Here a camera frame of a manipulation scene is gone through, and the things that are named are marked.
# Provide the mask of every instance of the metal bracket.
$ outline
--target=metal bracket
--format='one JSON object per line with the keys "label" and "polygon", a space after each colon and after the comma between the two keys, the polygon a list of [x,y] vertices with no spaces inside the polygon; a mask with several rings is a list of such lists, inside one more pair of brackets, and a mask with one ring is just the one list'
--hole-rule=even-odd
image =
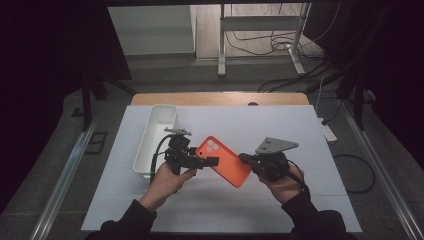
{"label": "metal bracket", "polygon": [[288,149],[296,148],[299,144],[295,142],[284,141],[276,138],[266,137],[265,140],[255,150],[256,154],[270,154],[282,152]]}

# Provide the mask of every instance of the black sleeve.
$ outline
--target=black sleeve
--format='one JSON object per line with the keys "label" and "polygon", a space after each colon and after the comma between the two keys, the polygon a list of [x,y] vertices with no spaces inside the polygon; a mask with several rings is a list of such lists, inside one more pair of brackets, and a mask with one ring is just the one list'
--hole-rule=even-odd
{"label": "black sleeve", "polygon": [[133,200],[119,221],[104,222],[100,231],[91,233],[85,240],[140,239],[150,232],[155,218],[156,212],[149,212],[138,201]]}
{"label": "black sleeve", "polygon": [[333,210],[318,211],[302,192],[281,208],[292,218],[292,239],[346,239],[346,227],[342,215]]}

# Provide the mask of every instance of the floor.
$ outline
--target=floor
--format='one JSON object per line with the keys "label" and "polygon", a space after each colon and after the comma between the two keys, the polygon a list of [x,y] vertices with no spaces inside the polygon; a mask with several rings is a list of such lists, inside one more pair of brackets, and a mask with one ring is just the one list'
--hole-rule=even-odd
{"label": "floor", "polygon": [[[294,12],[299,8],[293,5]],[[285,8],[291,12],[290,5]],[[259,47],[249,49],[266,51]],[[225,78],[217,76],[217,61],[213,55],[204,53],[205,57],[194,59],[187,56],[132,56],[128,57],[133,81],[123,81],[137,92],[206,92],[206,91],[254,91],[267,81],[279,79],[275,84],[284,84],[283,79],[296,77],[290,58],[284,53],[280,57],[243,57],[230,58],[227,62]],[[319,62],[303,61],[307,71]],[[321,76],[294,82],[276,91],[303,92],[311,84],[319,84]],[[81,224],[96,190],[102,169],[107,162],[108,154],[113,146],[119,129],[120,120],[125,108],[131,102],[131,95],[113,85],[105,83],[109,96],[105,101],[92,99],[94,110],[101,109],[95,133],[107,132],[102,149],[92,143],[85,149],[80,165],[75,172],[69,190],[58,209],[47,239],[83,239],[87,233],[81,232]],[[355,154],[365,158],[358,139],[350,127],[344,110],[339,113],[339,101],[334,95],[338,82],[334,82],[308,94],[308,99],[323,118],[336,116],[329,123],[338,140],[329,144],[333,154]],[[69,95],[63,105],[63,115],[49,143],[40,155],[33,170],[14,196],[5,212],[0,217],[0,239],[28,239],[43,212],[55,184],[64,169],[75,143],[80,137],[83,119],[75,114],[81,109],[81,93],[77,91]],[[385,128],[373,113],[371,105],[364,106],[364,125],[375,150],[384,161],[388,174],[394,185],[407,202],[417,223],[424,226],[424,172],[416,164],[397,139]],[[369,184],[371,175],[364,165],[350,158],[335,159],[336,165],[347,189],[362,189]],[[363,233],[358,239],[412,239],[409,238],[393,210],[392,203],[378,179],[375,186],[364,194],[349,194],[355,213],[360,220]]]}

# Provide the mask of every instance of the orange phone case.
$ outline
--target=orange phone case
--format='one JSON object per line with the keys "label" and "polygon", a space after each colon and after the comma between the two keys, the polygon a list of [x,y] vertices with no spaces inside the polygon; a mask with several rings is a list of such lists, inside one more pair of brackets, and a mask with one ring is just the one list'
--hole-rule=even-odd
{"label": "orange phone case", "polygon": [[209,136],[197,148],[196,155],[201,158],[219,157],[218,166],[212,167],[221,177],[234,187],[243,185],[252,169],[241,162],[239,156],[213,136]]}

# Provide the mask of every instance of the wall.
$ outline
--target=wall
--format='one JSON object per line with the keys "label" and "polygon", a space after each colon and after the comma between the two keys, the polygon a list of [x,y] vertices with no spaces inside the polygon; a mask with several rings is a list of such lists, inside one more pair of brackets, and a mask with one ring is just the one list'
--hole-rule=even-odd
{"label": "wall", "polygon": [[111,7],[125,55],[194,53],[190,6]]}

